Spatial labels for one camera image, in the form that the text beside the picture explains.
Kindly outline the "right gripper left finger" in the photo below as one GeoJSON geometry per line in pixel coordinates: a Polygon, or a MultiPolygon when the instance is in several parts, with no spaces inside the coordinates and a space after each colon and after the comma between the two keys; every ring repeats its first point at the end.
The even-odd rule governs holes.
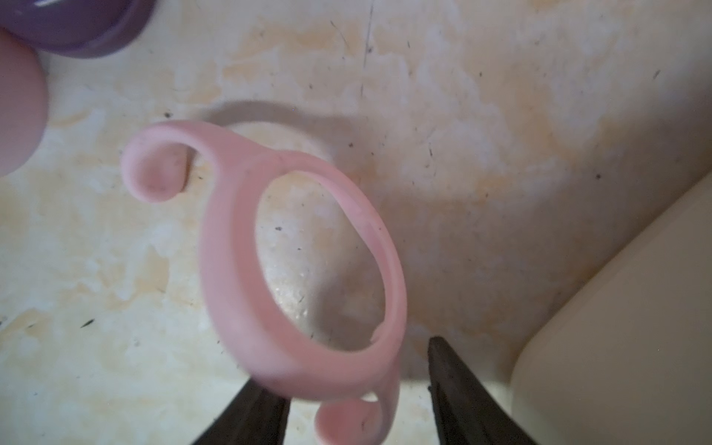
{"type": "Polygon", "coordinates": [[[282,445],[290,404],[291,399],[272,393],[250,378],[194,444],[282,445]]]}

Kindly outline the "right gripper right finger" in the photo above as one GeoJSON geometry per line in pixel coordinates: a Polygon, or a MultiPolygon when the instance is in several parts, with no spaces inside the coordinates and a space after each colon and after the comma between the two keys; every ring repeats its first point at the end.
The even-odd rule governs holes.
{"type": "Polygon", "coordinates": [[[428,372],[441,444],[535,444],[443,337],[428,341],[428,372]]]}

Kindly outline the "pink bottle handle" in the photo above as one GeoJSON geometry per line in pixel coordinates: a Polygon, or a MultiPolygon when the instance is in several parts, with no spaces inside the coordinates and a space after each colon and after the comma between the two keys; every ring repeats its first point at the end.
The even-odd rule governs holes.
{"type": "Polygon", "coordinates": [[[322,443],[382,443],[399,401],[407,291],[397,250],[378,212],[332,164],[298,151],[265,148],[208,122],[161,122],[138,133],[122,153],[124,185],[145,202],[173,198],[187,181],[190,149],[216,172],[201,223],[198,263],[203,298],[224,346],[263,387],[319,402],[315,429],[322,443]],[[340,352],[313,342],[287,319],[267,287],[256,247],[258,207],[270,183],[290,172],[308,174],[327,189],[378,264],[385,316],[363,350],[340,352]]]}

